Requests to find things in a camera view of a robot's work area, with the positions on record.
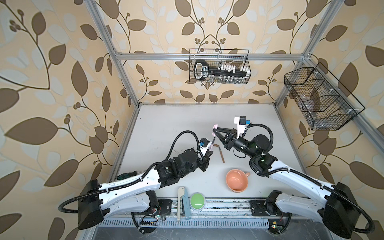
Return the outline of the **pink pen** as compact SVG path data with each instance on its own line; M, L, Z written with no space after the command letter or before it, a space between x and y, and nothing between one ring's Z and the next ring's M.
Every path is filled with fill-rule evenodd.
M215 145L215 140L216 140L216 137L213 138L212 142L211 142L211 145L209 147L209 151L212 151L214 145Z

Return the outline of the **green pen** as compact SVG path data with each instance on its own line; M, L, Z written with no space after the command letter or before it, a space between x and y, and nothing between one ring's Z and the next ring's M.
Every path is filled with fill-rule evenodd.
M130 172L130 173L123 173L123 174L118 175L116 177L116 180L118 180L118 181L125 180L125 179L128 179L128 178L134 177L136 175L137 175L137 171Z

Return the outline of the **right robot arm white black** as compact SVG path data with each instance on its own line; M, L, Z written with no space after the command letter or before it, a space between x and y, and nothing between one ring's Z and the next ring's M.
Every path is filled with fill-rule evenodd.
M259 177L280 181L303 194L295 197L273 191L266 199L270 212L278 209L311 218L344 239L351 238L354 232L375 231L374 220L357 204L348 186L314 179L272 156L274 135L269 127L263 124L239 125L237 129L214 127L213 133L227 150L235 149L249 156L249 166Z

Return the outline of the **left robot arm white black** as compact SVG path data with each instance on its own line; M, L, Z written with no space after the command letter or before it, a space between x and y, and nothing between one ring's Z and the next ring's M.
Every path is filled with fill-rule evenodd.
M104 184L89 181L79 196L64 201L58 210L76 214L80 230L92 228L105 217L119 213L157 213L160 205L156 190L177 184L196 169L207 170L213 142L201 138L196 143L196 149L187 149L173 158L168 155L164 161L151 164L136 176Z

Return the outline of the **orange pen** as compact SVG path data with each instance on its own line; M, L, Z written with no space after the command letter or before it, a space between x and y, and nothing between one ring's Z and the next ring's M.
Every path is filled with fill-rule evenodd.
M222 162L225 163L225 159L224 159L224 155L223 155L223 152L222 152L222 150L221 150L221 147L219 146L218 149L219 149L219 153L220 153Z

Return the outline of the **beige blue flat tool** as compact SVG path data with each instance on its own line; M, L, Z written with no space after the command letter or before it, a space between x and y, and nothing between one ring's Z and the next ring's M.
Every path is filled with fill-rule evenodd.
M188 196L188 191L185 187L178 188L178 208L177 208L177 221L181 221L182 213L184 213L185 219L191 218L191 207Z

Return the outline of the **green round button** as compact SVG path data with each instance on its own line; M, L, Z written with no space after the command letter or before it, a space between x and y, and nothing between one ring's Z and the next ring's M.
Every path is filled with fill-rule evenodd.
M195 211L201 211L206 204L206 199L201 193L194 193L190 197L191 209Z

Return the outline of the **peach ceramic mug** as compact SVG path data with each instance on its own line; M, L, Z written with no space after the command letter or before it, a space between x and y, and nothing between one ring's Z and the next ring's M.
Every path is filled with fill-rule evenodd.
M249 184L248 177L250 175L250 173L232 169L226 175L226 184L231 191L241 193L247 189Z

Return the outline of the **black white remote tool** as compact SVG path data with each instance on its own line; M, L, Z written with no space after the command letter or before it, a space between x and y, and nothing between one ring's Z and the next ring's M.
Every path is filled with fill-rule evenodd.
M196 80L241 80L245 81L251 76L251 70L248 66L224 65L218 63L208 64L204 60L197 60L192 68L193 76Z

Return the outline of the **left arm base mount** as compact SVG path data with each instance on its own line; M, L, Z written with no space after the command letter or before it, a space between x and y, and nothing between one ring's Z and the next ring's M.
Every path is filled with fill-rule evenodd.
M168 216L172 211L172 203L171 199L160 199L157 204L150 204L150 207L144 212L135 212L135 214L139 216Z

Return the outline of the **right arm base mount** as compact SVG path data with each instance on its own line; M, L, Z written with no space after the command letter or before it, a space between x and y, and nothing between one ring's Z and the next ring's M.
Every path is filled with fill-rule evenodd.
M275 204L266 204L265 200L251 200L250 208L253 217L288 217L290 214L281 212Z

